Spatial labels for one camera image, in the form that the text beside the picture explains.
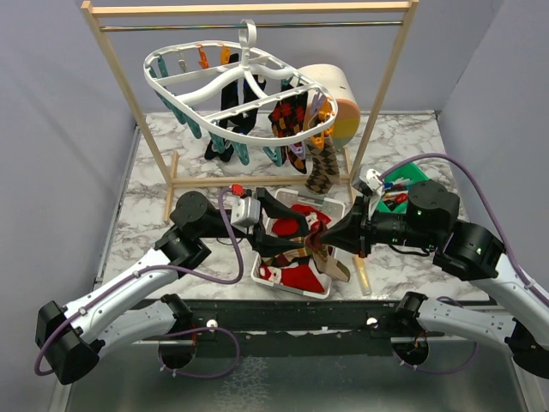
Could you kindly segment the beige brown argyle sock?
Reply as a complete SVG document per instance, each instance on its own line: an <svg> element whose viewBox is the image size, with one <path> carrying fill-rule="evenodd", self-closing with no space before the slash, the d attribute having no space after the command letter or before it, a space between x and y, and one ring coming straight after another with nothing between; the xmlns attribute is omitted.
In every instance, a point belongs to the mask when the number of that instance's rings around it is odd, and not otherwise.
<svg viewBox="0 0 549 412"><path fill-rule="evenodd" d="M333 139L327 137L323 148L319 148L309 139L306 147L311 155L312 169L305 181L305 187L317 195L325 195L333 185L340 183L340 168Z"/></svg>

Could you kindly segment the black metal base rail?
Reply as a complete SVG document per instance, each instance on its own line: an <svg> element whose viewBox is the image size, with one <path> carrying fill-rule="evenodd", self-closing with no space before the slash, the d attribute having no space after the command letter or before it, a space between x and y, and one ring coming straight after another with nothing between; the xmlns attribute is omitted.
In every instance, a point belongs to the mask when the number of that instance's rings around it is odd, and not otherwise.
<svg viewBox="0 0 549 412"><path fill-rule="evenodd" d="M81 339L100 355L139 340L162 348L227 357L389 355L392 340L412 344L425 334L397 301L144 300L109 320L104 311Z"/></svg>

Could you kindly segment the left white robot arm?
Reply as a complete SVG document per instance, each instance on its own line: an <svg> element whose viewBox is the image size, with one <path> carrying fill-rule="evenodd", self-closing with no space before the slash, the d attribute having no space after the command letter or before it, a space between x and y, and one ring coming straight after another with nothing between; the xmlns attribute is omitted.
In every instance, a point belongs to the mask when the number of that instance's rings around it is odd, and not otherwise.
<svg viewBox="0 0 549 412"><path fill-rule="evenodd" d="M141 310L136 304L184 276L220 285L239 283L244 275L240 239L270 258L301 248L310 232L302 214L266 189L246 191L239 185L220 190L217 204L189 191L178 199L170 219L172 226L121 275L65 305L52 300L39 309L36 375L53 374L59 383L72 384L120 346L155 336L195 335L191 311L176 294ZM197 270L211 253L203 241L213 238L229 239L233 248L236 273L229 279Z"/></svg>

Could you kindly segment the black red yellow argyle sock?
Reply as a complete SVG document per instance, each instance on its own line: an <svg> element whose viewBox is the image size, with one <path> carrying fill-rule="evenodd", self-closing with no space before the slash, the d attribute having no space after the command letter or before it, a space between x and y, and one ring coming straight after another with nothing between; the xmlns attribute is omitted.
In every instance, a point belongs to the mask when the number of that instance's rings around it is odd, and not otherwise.
<svg viewBox="0 0 549 412"><path fill-rule="evenodd" d="M308 96L296 94L279 101L268 115L275 137L294 136L303 130Z"/></svg>

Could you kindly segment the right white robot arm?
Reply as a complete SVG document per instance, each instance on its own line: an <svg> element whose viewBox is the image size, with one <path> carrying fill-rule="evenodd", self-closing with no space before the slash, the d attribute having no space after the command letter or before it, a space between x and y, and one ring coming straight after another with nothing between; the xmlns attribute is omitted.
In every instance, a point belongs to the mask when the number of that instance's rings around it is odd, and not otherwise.
<svg viewBox="0 0 549 412"><path fill-rule="evenodd" d="M460 198L433 180L413 185L403 214L370 210L370 197L319 240L366 257L374 245L426 249L444 273L468 282L506 310L497 315L450 306L407 292L381 325L405 336L441 332L502 350L523 370L548 376L548 292L514 261L504 242L488 229L458 217Z"/></svg>

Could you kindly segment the white oval clip hanger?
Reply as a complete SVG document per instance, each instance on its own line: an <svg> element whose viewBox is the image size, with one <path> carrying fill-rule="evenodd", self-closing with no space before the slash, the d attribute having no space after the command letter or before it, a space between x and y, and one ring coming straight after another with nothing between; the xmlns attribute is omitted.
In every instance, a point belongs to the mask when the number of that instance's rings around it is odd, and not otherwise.
<svg viewBox="0 0 549 412"><path fill-rule="evenodd" d="M256 38L255 22L246 19L238 27L236 42L205 40L151 52L143 62L143 74L195 138L208 134L211 152L230 152L247 165L248 148L261 146L272 162L281 164L288 145L302 143L305 148L320 131L324 140L332 137L338 105L322 84L257 48ZM321 98L321 123L294 136L275 137L268 115L279 101L303 93L307 106L313 96Z"/></svg>

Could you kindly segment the striped argyle sock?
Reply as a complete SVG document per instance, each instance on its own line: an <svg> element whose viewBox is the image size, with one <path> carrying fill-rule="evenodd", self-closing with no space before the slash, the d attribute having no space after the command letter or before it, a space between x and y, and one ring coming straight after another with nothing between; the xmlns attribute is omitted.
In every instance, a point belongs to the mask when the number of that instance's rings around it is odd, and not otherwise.
<svg viewBox="0 0 549 412"><path fill-rule="evenodd" d="M317 270L339 282L349 282L351 273L349 268L332 256L329 246L321 241L327 232L327 224L317 221L311 226L310 233L305 237L305 248L311 253Z"/></svg>

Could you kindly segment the yellow translucent tube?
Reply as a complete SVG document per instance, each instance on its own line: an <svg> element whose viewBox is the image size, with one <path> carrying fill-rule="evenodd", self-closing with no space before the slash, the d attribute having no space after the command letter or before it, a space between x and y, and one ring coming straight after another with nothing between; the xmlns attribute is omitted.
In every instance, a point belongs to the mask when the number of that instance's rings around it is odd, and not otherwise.
<svg viewBox="0 0 549 412"><path fill-rule="evenodd" d="M366 271L365 260L357 255L353 256L353 263L356 270L357 281L364 296L371 294L371 283Z"/></svg>

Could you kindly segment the red santa sock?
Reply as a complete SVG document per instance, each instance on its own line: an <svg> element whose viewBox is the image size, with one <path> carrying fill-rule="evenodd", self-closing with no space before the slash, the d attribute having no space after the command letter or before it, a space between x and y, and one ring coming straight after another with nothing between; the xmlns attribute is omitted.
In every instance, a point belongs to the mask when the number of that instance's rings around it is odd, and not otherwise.
<svg viewBox="0 0 549 412"><path fill-rule="evenodd" d="M322 283L308 265L301 264L292 268L276 268L262 264L258 275L265 281L305 292L317 294L325 292Z"/></svg>
<svg viewBox="0 0 549 412"><path fill-rule="evenodd" d="M306 234L311 231L315 232L321 226L321 223L328 226L331 222L331 219L322 211L309 205L294 204L291 209L305 218L305 222L307 223ZM294 218L277 219L272 226L272 233L278 237L297 237L299 236L299 230L299 222Z"/></svg>

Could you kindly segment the white perforated plastic basket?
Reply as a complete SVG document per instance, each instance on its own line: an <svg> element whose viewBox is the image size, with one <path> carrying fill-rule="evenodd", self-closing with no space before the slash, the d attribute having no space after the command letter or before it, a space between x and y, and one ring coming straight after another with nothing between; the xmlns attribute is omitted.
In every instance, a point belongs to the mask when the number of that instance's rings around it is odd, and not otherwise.
<svg viewBox="0 0 549 412"><path fill-rule="evenodd" d="M345 206L339 200L301 196L297 191L279 189L275 199L304 216L311 231L330 228L344 216ZM348 282L350 269L337 257L333 246L311 249L305 245L274 257L257 255L252 265L252 281L266 287L284 290L314 299L329 296L332 282Z"/></svg>

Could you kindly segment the green plastic bin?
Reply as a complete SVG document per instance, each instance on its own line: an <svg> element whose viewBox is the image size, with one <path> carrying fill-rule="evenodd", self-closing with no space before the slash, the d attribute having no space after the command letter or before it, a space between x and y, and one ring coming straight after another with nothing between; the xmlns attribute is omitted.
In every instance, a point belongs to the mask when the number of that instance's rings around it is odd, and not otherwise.
<svg viewBox="0 0 549 412"><path fill-rule="evenodd" d="M382 199L377 210L404 214L408 205L408 192L412 185L429 178L413 163L407 164L390 173L384 181Z"/></svg>

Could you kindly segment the wooden clothes rack frame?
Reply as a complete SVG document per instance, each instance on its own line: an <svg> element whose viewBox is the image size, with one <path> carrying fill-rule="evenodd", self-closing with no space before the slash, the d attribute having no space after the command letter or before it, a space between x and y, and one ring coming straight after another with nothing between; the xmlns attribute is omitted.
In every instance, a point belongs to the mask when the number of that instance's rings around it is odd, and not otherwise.
<svg viewBox="0 0 549 412"><path fill-rule="evenodd" d="M304 175L282 176L238 176L238 177L211 177L211 178L179 178L178 161L179 153L172 154L172 164L168 166L154 140L148 127L145 115L140 108L137 98L130 86L122 64L119 62L114 47L107 35L109 32L138 32L154 30L182 30L182 26L143 26L143 27L107 27L101 25L103 18L130 18L130 17L189 17L212 15L329 15L332 13L402 13L399 21L365 21L365 26L397 26L399 28L395 36L395 42L389 55L389 61L383 73L383 79L378 88L376 98L370 110L365 131L361 137L358 151L354 158L350 157L347 149L343 150L347 162L347 171L340 177L341 185L349 185L350 179L357 172L377 117L381 111L383 101L389 89L389 85L395 73L395 68L401 51L406 42L409 28L412 25L417 1L391 1L391 2L338 2L338 3L243 3L243 4L204 4L204 5L145 5L145 6L95 6L90 1L81 4L81 12L89 25L98 46L120 87L126 102L134 116L138 129L142 133L151 154L160 169L166 182L166 204L164 208L163 222L168 222L169 214L173 208L174 193L176 189L195 189L221 187L231 183L241 184L247 187L258 186L283 186L302 185L306 181Z"/></svg>

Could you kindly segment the cream cylindrical toy drum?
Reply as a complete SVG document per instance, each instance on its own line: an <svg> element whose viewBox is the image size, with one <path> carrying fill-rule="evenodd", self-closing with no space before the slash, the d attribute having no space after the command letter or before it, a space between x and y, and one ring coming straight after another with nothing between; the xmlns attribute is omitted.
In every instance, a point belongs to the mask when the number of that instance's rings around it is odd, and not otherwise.
<svg viewBox="0 0 549 412"><path fill-rule="evenodd" d="M361 111L344 71L333 64L310 64L299 71L322 84L335 98L338 112L332 139L336 150L343 149L355 137L361 120Z"/></svg>

